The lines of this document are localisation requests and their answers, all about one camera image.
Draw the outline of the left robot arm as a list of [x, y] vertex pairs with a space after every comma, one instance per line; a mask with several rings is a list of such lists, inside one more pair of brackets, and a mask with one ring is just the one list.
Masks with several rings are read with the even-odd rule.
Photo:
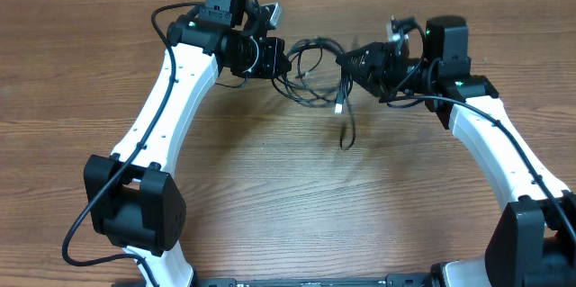
[[202, 99], [223, 69], [249, 80], [291, 68], [273, 35], [283, 13], [278, 3], [204, 0], [180, 8], [159, 34], [163, 65], [138, 117], [109, 156], [87, 160], [83, 174], [83, 217], [136, 263], [147, 286], [194, 284], [179, 241], [187, 209], [175, 170]]

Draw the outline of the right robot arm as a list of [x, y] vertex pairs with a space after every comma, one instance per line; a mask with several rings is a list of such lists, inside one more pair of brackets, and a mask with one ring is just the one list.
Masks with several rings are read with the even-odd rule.
[[[408, 35], [418, 30], [419, 58]], [[388, 286], [572, 286], [575, 194], [538, 159], [515, 129], [494, 85], [472, 73], [469, 29], [461, 16], [423, 26], [391, 19], [388, 39], [337, 56], [337, 64], [381, 103], [423, 103], [471, 153], [501, 215], [482, 256], [432, 265], [428, 273], [390, 274]]]

